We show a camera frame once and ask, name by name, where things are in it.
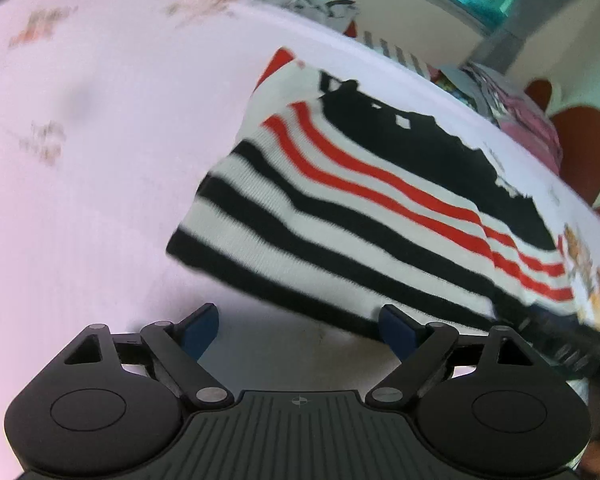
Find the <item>striped red black white sweater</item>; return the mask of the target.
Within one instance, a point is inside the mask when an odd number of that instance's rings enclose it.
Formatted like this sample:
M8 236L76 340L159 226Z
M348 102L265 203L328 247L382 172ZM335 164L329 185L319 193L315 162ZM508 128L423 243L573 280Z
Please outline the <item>striped red black white sweater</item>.
M287 49L166 251L370 339L385 304L477 330L578 318L556 236L483 151Z

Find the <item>stack of folded pink clothes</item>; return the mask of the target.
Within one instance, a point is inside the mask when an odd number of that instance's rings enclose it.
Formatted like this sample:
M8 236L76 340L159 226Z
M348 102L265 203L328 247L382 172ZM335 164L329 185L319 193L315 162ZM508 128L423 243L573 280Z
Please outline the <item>stack of folded pink clothes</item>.
M539 105L492 68L467 62L462 70L477 84L498 128L551 172L559 174L562 144L554 124Z

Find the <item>brown white scalloped headboard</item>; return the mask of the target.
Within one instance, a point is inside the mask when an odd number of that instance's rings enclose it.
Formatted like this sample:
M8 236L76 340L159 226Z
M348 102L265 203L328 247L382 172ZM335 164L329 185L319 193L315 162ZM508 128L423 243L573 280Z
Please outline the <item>brown white scalloped headboard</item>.
M559 177L600 216L600 109L588 104L559 107L560 88L546 78L532 80L524 92L557 131Z

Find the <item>pink floral bedsheet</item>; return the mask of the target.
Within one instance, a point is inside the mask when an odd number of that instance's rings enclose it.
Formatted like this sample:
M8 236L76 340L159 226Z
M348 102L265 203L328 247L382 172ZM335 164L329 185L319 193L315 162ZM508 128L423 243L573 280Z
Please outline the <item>pink floral bedsheet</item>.
M364 391L394 367L382 344L251 299L166 254L280 47L486 148L554 226L573 217L600 260L600 220L503 133L320 26L242 1L4 0L0 422L83 326L126 332L205 301L222 321L204 362L233 388Z

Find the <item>colourful floral folded cloth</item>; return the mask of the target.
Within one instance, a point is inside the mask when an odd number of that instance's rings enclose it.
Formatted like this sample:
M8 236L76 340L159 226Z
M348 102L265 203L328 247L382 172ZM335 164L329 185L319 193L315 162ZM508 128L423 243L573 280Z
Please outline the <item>colourful floral folded cloth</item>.
M437 75L434 76L432 81L475 112L478 112L482 107L483 99L479 87L464 70L454 66L442 66L438 69Z

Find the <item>grey white striped cloth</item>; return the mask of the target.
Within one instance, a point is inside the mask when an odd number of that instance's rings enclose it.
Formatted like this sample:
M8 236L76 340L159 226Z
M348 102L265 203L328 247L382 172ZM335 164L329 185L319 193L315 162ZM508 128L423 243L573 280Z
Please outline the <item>grey white striped cloth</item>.
M387 40L374 36L368 30L362 32L360 41L365 44L366 47L369 47L386 58L390 58L393 62L402 65L404 68L411 70L429 81L435 81L440 74L440 70L421 58L418 58L413 53L407 52L407 50L404 50L395 44L389 44Z

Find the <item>grey right curtain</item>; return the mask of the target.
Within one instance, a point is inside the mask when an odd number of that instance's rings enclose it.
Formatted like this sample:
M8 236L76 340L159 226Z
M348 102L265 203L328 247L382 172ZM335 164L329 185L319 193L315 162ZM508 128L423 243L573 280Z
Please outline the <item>grey right curtain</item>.
M555 0L516 0L505 21L471 52L469 61L504 74L512 67L527 40L559 8Z

